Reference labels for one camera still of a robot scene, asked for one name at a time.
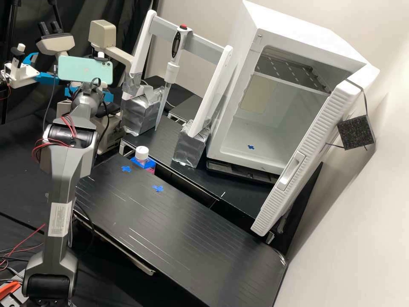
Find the gray robot arm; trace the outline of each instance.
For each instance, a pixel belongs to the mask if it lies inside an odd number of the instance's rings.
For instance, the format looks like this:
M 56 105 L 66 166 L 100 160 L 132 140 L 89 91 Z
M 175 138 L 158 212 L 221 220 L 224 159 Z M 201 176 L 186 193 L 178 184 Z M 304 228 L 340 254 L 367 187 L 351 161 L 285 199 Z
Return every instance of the gray robot arm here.
M 84 83 L 72 103 L 70 116 L 76 135 L 57 118 L 44 131 L 43 142 L 59 141 L 41 151 L 40 167 L 52 176 L 44 249 L 29 260 L 23 281 L 27 306 L 67 306 L 75 288 L 77 258 L 67 249 L 68 230 L 75 203 L 75 187 L 88 176 L 98 147 L 98 133 L 89 120 L 104 95 L 92 83 Z

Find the smartphone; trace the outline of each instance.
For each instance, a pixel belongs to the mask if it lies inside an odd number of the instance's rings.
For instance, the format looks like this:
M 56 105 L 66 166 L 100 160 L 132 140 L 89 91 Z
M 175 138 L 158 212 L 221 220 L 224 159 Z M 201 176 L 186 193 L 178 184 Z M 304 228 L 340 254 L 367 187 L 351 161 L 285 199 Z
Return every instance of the smartphone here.
M 58 77 L 61 80 L 91 82 L 93 78 L 100 78 L 102 82 L 111 84 L 112 71 L 110 61 L 64 55 L 58 58 Z

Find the white label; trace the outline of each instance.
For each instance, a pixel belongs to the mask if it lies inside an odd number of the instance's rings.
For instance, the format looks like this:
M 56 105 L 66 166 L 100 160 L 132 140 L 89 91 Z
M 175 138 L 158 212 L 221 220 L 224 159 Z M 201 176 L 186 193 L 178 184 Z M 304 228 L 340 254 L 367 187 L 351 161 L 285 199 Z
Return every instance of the white label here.
M 72 201 L 69 203 L 51 203 L 49 237 L 64 237 L 68 234 L 71 218 Z

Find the white wall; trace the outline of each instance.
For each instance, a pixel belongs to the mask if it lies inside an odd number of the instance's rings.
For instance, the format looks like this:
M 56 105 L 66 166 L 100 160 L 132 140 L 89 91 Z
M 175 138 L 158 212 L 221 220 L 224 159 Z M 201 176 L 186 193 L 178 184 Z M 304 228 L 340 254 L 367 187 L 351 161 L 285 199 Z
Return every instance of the white wall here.
M 408 54 L 409 36 L 373 120 L 376 150 L 295 254 L 275 307 L 409 306 Z
M 176 24 L 185 23 L 195 33 L 225 45 L 241 0 L 161 0 L 159 16 Z M 406 0 L 253 0 L 330 28 L 347 40 L 371 63 L 385 72 L 400 39 L 406 33 L 409 2 Z M 170 43 L 157 39 L 150 54 L 147 75 L 164 76 L 170 60 Z M 215 66 L 185 53 L 177 83 L 203 97 Z

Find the open door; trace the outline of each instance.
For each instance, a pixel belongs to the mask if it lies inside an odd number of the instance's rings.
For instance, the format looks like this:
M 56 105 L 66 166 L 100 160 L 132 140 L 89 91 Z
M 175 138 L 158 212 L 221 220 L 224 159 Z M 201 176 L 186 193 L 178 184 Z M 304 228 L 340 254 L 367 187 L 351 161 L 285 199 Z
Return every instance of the open door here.
M 367 90 L 379 70 L 366 64 L 348 77 Z M 285 214 L 328 150 L 335 126 L 357 100 L 361 90 L 348 81 L 340 82 L 325 100 L 303 139 L 288 161 L 254 221 L 251 230 L 264 236 Z

